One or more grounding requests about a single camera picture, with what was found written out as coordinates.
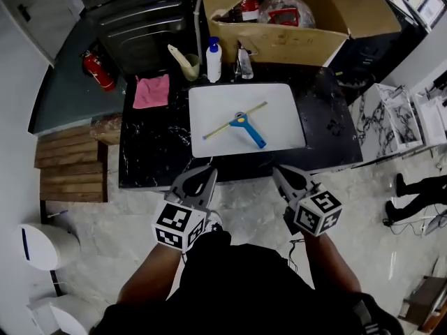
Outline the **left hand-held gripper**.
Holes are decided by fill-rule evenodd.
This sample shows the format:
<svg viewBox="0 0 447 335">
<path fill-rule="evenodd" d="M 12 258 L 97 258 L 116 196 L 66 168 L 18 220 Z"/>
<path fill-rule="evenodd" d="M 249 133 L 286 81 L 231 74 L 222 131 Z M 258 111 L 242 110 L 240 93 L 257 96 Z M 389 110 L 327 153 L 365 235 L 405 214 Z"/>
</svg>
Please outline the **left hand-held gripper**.
<svg viewBox="0 0 447 335">
<path fill-rule="evenodd" d="M 158 202 L 152 221 L 155 240 L 164 246 L 188 251 L 204 232 L 218 171 L 210 165 L 195 167 L 176 177 L 165 200 Z"/>
</svg>

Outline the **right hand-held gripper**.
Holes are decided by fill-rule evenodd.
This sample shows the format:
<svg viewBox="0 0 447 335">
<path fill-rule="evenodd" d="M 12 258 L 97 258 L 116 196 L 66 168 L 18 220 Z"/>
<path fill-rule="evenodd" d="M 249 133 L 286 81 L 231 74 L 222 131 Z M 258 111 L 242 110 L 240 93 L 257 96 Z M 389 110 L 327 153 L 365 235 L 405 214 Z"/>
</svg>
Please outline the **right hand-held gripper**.
<svg viewBox="0 0 447 335">
<path fill-rule="evenodd" d="M 327 190 L 298 201 L 300 191 L 315 191 L 319 183 L 310 173 L 290 165 L 278 165 L 273 168 L 273 179 L 282 196 L 290 207 L 284 214 L 284 221 L 292 235 L 308 233 L 315 237 L 333 228 L 342 213 L 341 202 Z"/>
</svg>

